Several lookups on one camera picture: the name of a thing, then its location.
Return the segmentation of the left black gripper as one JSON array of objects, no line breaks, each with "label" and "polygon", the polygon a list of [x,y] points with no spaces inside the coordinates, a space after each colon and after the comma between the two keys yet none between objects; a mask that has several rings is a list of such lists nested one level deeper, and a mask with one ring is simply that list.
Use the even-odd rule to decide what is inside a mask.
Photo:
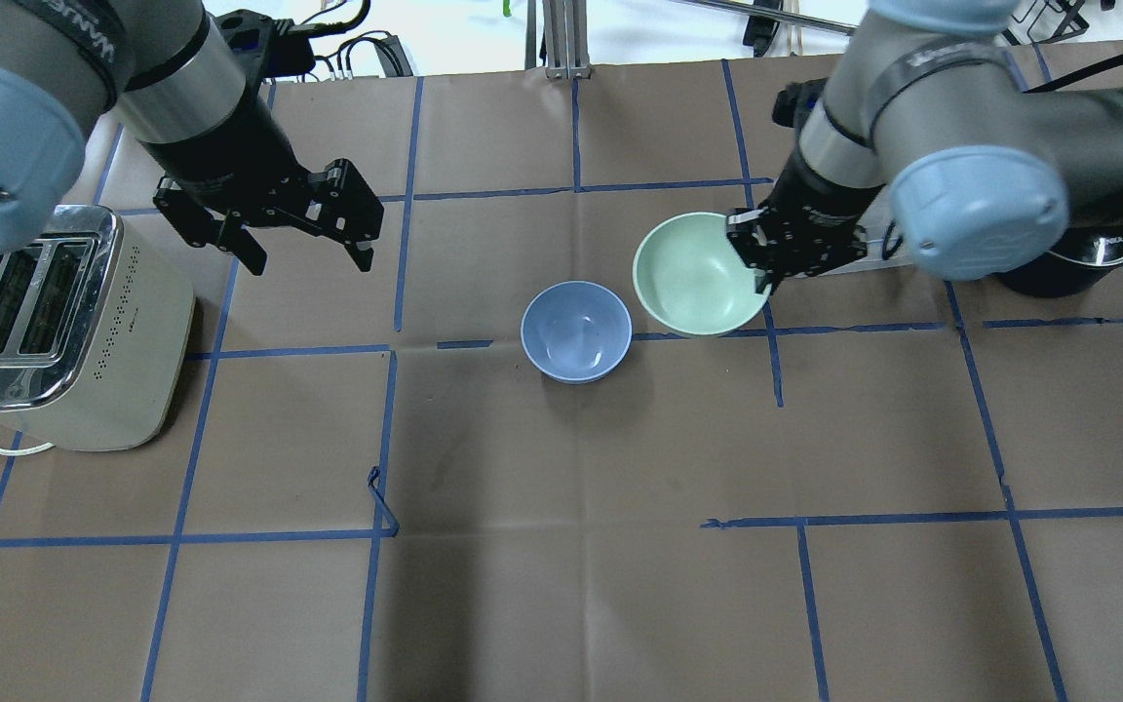
[{"label": "left black gripper", "polygon": [[162,168],[153,206],[191,248],[230,254],[253,275],[267,252],[252,227],[292,227],[326,237],[369,272],[384,208],[351,159],[307,172],[256,93],[245,93],[204,133],[174,142],[139,140]]}]

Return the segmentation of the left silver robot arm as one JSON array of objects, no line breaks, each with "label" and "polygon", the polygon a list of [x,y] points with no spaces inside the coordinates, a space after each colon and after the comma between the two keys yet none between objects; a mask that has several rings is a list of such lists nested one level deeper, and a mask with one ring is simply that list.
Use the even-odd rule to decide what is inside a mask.
[{"label": "left silver robot arm", "polygon": [[255,228],[326,237],[369,271],[383,206],[349,159],[298,163],[261,97],[302,75],[313,27],[201,1],[0,1],[0,254],[39,236],[113,113],[162,168],[153,206],[192,248],[252,274]]}]

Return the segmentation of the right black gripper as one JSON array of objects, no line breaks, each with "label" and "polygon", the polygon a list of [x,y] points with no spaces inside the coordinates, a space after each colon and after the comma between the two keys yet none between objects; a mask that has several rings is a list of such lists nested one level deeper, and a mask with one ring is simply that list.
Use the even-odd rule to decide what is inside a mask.
[{"label": "right black gripper", "polygon": [[780,281],[816,277],[864,257],[857,222],[882,188],[842,185],[793,152],[760,206],[725,213],[727,243],[754,271],[755,293],[772,297]]}]

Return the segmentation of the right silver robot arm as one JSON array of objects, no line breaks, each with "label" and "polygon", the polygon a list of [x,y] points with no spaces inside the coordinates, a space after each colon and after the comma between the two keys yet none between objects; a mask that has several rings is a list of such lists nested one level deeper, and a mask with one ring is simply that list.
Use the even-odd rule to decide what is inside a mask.
[{"label": "right silver robot arm", "polygon": [[970,281],[1024,267],[1072,228],[1123,226],[1123,86],[1092,70],[1024,90],[999,48],[1012,1],[871,1],[820,93],[794,98],[794,148],[725,239],[755,290],[865,256],[887,197],[910,262]]}]

